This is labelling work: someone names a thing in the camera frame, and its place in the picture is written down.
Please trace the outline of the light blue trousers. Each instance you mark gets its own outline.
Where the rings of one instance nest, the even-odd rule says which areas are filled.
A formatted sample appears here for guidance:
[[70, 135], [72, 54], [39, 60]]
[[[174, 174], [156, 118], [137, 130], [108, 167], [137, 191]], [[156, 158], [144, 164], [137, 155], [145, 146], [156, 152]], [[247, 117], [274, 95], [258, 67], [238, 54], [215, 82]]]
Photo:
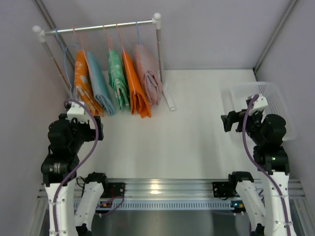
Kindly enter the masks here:
[[86, 57], [94, 99], [101, 106], [102, 110], [106, 111], [110, 116], [113, 116], [116, 111], [102, 72], [102, 68], [92, 52], [87, 51]]

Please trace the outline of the orange white patterned trousers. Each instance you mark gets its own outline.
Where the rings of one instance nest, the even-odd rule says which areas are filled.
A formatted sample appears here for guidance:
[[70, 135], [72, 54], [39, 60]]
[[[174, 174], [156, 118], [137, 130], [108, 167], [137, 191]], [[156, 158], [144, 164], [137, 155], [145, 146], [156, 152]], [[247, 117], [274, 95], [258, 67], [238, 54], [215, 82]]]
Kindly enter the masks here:
[[104, 116], [104, 112], [99, 103], [94, 99], [94, 92], [89, 75], [88, 64], [83, 50], [76, 54], [74, 69], [74, 85], [81, 100], [94, 116]]

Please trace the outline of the blue wire hanger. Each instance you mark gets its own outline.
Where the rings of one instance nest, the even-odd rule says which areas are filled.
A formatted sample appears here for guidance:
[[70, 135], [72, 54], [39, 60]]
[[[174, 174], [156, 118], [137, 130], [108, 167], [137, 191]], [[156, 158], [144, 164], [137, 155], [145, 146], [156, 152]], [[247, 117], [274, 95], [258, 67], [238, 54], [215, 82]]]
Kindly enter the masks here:
[[72, 88], [72, 82], [70, 81], [70, 78], [69, 78], [69, 74], [68, 74], [68, 70], [67, 70], [67, 65], [66, 65], [66, 60], [67, 60], [67, 51], [68, 51], [68, 48], [76, 48], [77, 47], [77, 43], [75, 43], [74, 45], [70, 45], [70, 46], [64, 46], [62, 41], [61, 41], [61, 38], [59, 37], [59, 34], [58, 34], [58, 28], [56, 27], [55, 28], [55, 37], [57, 39], [57, 41], [59, 42], [61, 48], [62, 48], [62, 51], [63, 51], [63, 65], [64, 65], [64, 69], [65, 69], [65, 74], [66, 74], [66, 79], [67, 79], [67, 82], [68, 82], [68, 85], [69, 85], [69, 97], [70, 98], [73, 98], [73, 88]]

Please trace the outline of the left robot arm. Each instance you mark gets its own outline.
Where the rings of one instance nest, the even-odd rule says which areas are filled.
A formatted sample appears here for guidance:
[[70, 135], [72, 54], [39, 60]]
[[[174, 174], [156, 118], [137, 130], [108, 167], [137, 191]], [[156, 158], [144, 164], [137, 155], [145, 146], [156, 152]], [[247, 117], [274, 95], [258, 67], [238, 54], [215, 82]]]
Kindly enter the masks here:
[[93, 172], [85, 178], [83, 195], [74, 208], [74, 188], [79, 166], [78, 152], [85, 142], [103, 140], [103, 125], [95, 117], [97, 129], [90, 123], [80, 123], [77, 118], [68, 120], [65, 114], [49, 126], [48, 155], [41, 165], [43, 183], [49, 203], [49, 233], [52, 236], [90, 236], [96, 204], [107, 193], [108, 178], [105, 173]]

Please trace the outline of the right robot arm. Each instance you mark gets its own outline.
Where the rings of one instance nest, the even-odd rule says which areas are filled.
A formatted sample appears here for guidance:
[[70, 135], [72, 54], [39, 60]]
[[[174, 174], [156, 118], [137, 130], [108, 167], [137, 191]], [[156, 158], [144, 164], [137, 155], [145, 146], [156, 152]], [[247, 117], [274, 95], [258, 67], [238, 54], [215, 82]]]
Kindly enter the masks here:
[[286, 121], [279, 115], [263, 116], [262, 111], [231, 111], [221, 116], [225, 132], [234, 123], [242, 134], [249, 160], [257, 167], [262, 196], [249, 172], [235, 171], [228, 177], [232, 190], [241, 198], [251, 223], [252, 236], [296, 235], [289, 206], [288, 155], [282, 146]]

